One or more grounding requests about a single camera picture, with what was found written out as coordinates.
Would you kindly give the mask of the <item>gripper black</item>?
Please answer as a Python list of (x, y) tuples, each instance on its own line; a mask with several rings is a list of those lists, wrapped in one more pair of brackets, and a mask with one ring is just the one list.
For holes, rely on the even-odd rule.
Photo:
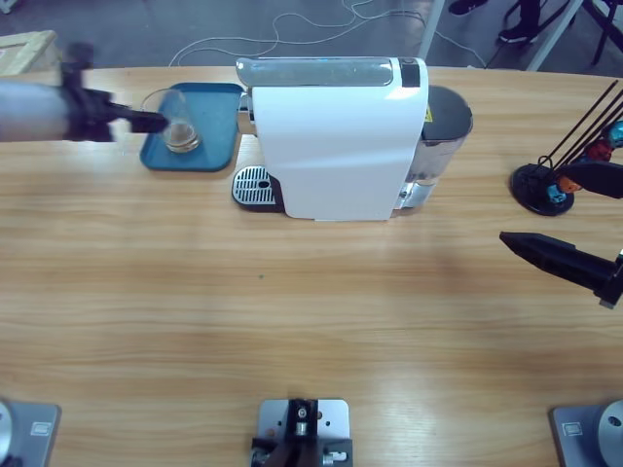
[(110, 92), (84, 87), (83, 72), (92, 68), (93, 56), (92, 45), (72, 43), (60, 64), (61, 95), (68, 109), (65, 140), (112, 141), (109, 124), (117, 119), (129, 120), (132, 133), (163, 132), (169, 120), (162, 114), (111, 103)]
[[(577, 162), (564, 165), (558, 174), (589, 192), (609, 198), (623, 196), (621, 164)], [(622, 296), (622, 252), (611, 261), (541, 233), (501, 232), (499, 238), (517, 256), (538, 269), (591, 290), (601, 306), (614, 309)]]

